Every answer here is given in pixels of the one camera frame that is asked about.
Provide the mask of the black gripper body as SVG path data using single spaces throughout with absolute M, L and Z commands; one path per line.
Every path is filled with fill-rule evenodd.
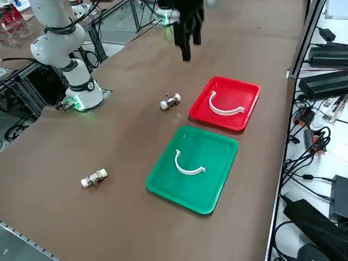
M 180 22 L 198 14 L 201 21 L 204 21 L 204 0 L 174 0 L 175 9 L 180 13 Z

